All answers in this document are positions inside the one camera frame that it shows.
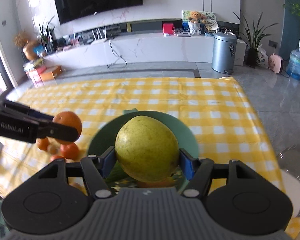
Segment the table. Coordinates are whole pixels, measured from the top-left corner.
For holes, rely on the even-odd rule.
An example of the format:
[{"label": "table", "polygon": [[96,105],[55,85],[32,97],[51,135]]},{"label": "table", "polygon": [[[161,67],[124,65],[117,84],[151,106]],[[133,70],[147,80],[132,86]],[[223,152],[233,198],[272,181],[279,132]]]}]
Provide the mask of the table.
[{"label": "table", "polygon": [[[88,81],[28,90],[19,102],[55,115],[74,111],[82,120],[77,144],[84,155],[91,137],[124,109],[161,111],[194,133],[200,156],[216,163],[239,159],[283,189],[274,151],[240,85],[231,77],[137,78]],[[44,167],[50,155],[31,144],[0,138],[0,195]],[[211,189],[224,185],[215,180]]]}]

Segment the potted plant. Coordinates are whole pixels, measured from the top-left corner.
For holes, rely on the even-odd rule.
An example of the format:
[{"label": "potted plant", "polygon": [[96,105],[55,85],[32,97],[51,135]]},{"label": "potted plant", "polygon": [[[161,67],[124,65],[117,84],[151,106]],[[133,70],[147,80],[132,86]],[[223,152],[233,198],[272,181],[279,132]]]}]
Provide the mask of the potted plant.
[{"label": "potted plant", "polygon": [[246,37],[246,39],[248,40],[248,44],[250,46],[250,49],[248,50],[248,57],[247,57],[247,62],[246,63],[249,66],[255,66],[257,64],[257,57],[258,57],[257,48],[259,47],[262,38],[271,35],[271,34],[264,34],[265,30],[267,28],[271,27],[271,26],[274,26],[274,25],[278,24],[278,23],[273,23],[273,24],[271,24],[267,27],[263,26],[263,27],[259,28],[259,24],[260,24],[262,15],[263,15],[263,12],[262,12],[260,17],[259,17],[257,26],[254,25],[254,20],[252,20],[253,28],[250,28],[246,18],[243,15],[243,13],[241,13],[241,14],[242,14],[242,17],[243,17],[247,27],[240,20],[240,17],[238,15],[235,14],[235,16],[239,19],[240,23],[243,25],[246,34],[244,34],[244,33],[241,33],[241,34]]},{"label": "potted plant", "polygon": [[42,46],[45,48],[45,51],[47,52],[47,54],[51,54],[53,52],[53,44],[52,44],[52,32],[54,31],[53,27],[52,29],[49,27],[49,24],[51,23],[51,21],[53,20],[54,16],[50,19],[50,21],[46,22],[46,26],[44,27],[42,24],[39,24],[39,29],[40,29],[40,40],[41,40],[41,44]]}]

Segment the plastic bag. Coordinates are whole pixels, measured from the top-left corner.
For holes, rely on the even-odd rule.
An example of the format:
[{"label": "plastic bag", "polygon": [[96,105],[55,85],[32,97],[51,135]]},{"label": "plastic bag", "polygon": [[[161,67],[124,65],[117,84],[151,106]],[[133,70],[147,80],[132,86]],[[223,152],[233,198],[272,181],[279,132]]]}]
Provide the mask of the plastic bag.
[{"label": "plastic bag", "polygon": [[262,44],[257,48],[257,51],[259,51],[257,57],[258,66],[263,68],[268,68],[269,67],[268,56],[266,50],[262,48]]}]

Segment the cardboard box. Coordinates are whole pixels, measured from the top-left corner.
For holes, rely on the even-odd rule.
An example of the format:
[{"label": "cardboard box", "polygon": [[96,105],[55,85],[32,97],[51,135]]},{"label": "cardboard box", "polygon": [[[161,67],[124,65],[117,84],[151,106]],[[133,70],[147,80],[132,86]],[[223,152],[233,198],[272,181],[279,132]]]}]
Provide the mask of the cardboard box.
[{"label": "cardboard box", "polygon": [[28,72],[28,71],[31,71],[33,69],[36,69],[36,68],[39,68],[43,66],[43,58],[39,58],[39,59],[36,59],[36,60],[32,60],[28,63],[25,63],[23,65],[23,69],[25,72]]},{"label": "cardboard box", "polygon": [[40,74],[42,81],[53,80],[56,79],[58,75],[62,73],[61,66],[49,67],[45,72]]},{"label": "cardboard box", "polygon": [[27,72],[27,75],[29,78],[31,78],[33,83],[41,82],[40,74],[44,73],[46,71],[46,69],[47,68],[45,66],[42,66],[42,67],[39,67],[39,68],[36,68],[34,70]]}]

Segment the pedal bin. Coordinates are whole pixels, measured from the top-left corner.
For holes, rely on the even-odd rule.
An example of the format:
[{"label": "pedal bin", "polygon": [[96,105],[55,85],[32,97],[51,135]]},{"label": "pedal bin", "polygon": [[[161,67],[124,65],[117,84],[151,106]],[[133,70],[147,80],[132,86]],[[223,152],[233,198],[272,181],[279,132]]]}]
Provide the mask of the pedal bin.
[{"label": "pedal bin", "polygon": [[237,37],[227,33],[215,33],[212,68],[220,73],[233,73]]}]

